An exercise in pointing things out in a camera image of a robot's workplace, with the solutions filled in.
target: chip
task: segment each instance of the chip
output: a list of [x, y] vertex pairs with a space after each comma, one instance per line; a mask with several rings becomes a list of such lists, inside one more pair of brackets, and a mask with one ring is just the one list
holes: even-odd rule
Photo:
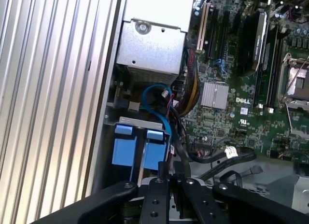
[[198, 71], [199, 71], [200, 73], [206, 73], [206, 69], [207, 69], [207, 67], [206, 67], [205, 65], [200, 65]]
[[248, 145], [251, 147], [255, 146], [255, 140], [249, 139]]
[[246, 108], [246, 107], [242, 107], [241, 109], [240, 109], [240, 114], [243, 114], [243, 115], [248, 115], [248, 108]]
[[223, 137], [224, 134], [225, 134], [224, 130], [221, 130], [221, 129], [218, 130], [218, 136], [219, 137]]

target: black cable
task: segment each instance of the black cable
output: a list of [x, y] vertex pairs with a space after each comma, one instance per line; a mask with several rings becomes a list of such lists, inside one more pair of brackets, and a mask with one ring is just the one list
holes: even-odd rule
[[182, 120], [181, 120], [181, 117], [180, 117], [178, 111], [173, 106], [171, 106], [170, 109], [171, 109], [172, 114], [176, 118], [177, 132], [178, 132], [179, 135], [181, 135], [181, 133], [182, 133]]
[[[213, 167], [212, 169], [210, 169], [209, 171], [203, 173], [202, 175], [200, 175], [199, 179], [202, 179], [203, 181], [207, 181], [209, 178], [217, 175], [218, 173], [222, 172], [224, 169], [232, 166], [232, 165], [236, 165], [236, 164], [240, 164], [240, 163], [244, 163], [244, 162], [249, 162], [252, 160], [256, 159], [256, 153], [252, 148], [248, 148], [248, 147], [240, 147], [240, 148], [236, 148], [237, 150], [237, 154], [238, 156], [236, 157], [232, 157], [230, 159], [227, 159], [223, 162], [221, 162], [220, 164], [218, 164], [216, 167]], [[216, 154], [213, 157], [208, 158], [207, 160], [210, 161], [214, 161], [217, 160], [219, 158], [219, 156], [222, 156], [221, 158], [225, 157], [225, 153], [221, 152], [219, 154]]]
[[175, 126], [172, 126], [171, 129], [172, 129], [172, 144], [174, 145], [176, 152], [177, 152], [181, 162], [183, 163], [184, 175], [185, 175], [186, 178], [190, 178], [191, 177], [191, 168], [190, 168], [188, 157], [185, 153], [185, 150], [183, 148], [181, 141], [179, 140], [179, 136], [177, 134]]
[[216, 142], [213, 150], [212, 150], [212, 153], [210, 156], [208, 157], [198, 157], [194, 152], [190, 151], [189, 149], [188, 150], [188, 155], [189, 157], [195, 161], [195, 162], [198, 162], [198, 163], [201, 163], [201, 164], [209, 164], [209, 163], [212, 163], [212, 162], [215, 162], [217, 160], [220, 160], [224, 157], [226, 157], [226, 154], [225, 152], [221, 152], [221, 153], [218, 153], [216, 155], [214, 155], [214, 153], [216, 152], [217, 148], [219, 147], [219, 145], [225, 141], [230, 141], [230, 142], [236, 142], [234, 139], [232, 138], [229, 138], [229, 137], [226, 137], [226, 138], [223, 138], [221, 140], [219, 140], [218, 142]]
[[231, 171], [229, 171], [229, 172], [223, 174], [223, 175], [220, 177], [220, 182], [228, 182], [228, 179], [229, 179], [231, 176], [233, 176], [233, 175], [235, 175], [235, 177], [236, 177], [236, 185], [237, 185], [238, 187], [240, 187], [240, 188], [243, 188], [241, 175], [240, 175], [238, 172], [234, 171], [234, 170], [231, 170]]

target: dell logo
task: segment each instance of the dell logo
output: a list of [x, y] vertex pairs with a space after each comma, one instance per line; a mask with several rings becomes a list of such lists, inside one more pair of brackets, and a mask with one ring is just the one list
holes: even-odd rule
[[237, 103], [243, 103], [243, 104], [248, 104], [250, 105], [249, 99], [244, 99], [244, 98], [236, 98]]

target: screw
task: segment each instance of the screw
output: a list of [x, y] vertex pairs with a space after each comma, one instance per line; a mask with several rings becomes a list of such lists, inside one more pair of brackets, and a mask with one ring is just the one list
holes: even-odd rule
[[126, 189], [129, 189], [129, 188], [132, 188], [132, 187], [133, 187], [133, 185], [130, 184], [130, 183], [126, 183], [126, 184], [125, 184], [125, 188], [126, 188]]
[[141, 32], [146, 32], [147, 31], [147, 25], [145, 25], [145, 24], [140, 24], [140, 26], [139, 26], [139, 29], [140, 29], [140, 31]]
[[187, 179], [187, 183], [188, 183], [188, 184], [194, 184], [194, 180], [192, 180], [192, 179]]
[[161, 179], [156, 179], [155, 182], [156, 183], [163, 183], [163, 181]]
[[220, 184], [219, 188], [223, 190], [227, 190], [227, 186], [225, 184]]

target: capacitor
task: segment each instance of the capacitor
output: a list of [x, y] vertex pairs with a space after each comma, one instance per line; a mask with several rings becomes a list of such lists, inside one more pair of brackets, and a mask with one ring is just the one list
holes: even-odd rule
[[297, 30], [294, 31], [294, 35], [299, 35], [301, 32], [300, 28], [298, 28]]

